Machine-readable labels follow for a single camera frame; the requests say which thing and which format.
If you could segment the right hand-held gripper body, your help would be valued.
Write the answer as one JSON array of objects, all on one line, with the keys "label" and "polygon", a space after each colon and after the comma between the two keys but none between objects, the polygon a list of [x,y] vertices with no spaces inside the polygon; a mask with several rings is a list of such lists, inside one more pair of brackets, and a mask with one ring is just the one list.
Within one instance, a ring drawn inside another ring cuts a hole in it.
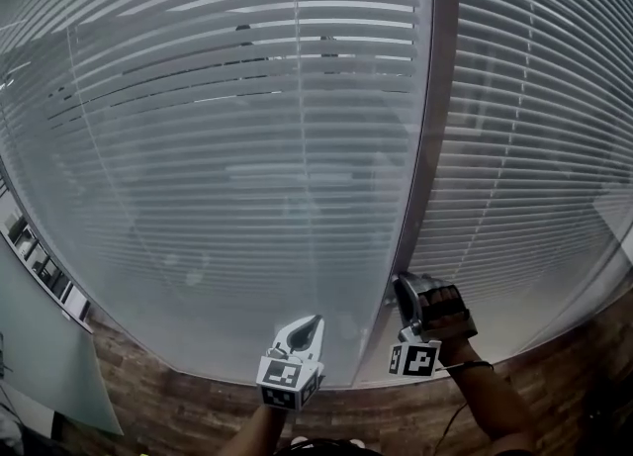
[{"label": "right hand-held gripper body", "polygon": [[419,322],[401,329],[398,340],[391,346],[388,372],[400,377],[432,378],[441,342],[428,336]]}]

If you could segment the person's right hand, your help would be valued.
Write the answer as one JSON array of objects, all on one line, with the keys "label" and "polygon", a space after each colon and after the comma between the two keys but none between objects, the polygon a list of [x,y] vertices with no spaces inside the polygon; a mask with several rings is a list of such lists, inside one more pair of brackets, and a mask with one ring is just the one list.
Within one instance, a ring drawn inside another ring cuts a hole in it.
[{"label": "person's right hand", "polygon": [[466,319],[466,309],[456,311],[457,301],[461,302],[461,295],[456,287],[447,286],[433,288],[418,296],[423,308],[432,308],[432,316],[424,322],[426,328],[443,330],[440,351],[442,363],[453,362],[458,354],[472,350],[469,337],[463,332],[457,333],[462,322]]}]

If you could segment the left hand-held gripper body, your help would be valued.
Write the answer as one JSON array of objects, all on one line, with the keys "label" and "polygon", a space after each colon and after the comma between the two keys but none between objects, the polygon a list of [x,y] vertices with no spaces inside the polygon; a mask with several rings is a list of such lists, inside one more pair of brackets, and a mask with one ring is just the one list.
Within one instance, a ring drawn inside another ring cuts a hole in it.
[{"label": "left hand-held gripper body", "polygon": [[301,411],[319,389],[324,366],[280,348],[270,348],[261,357],[256,385],[265,406]]}]

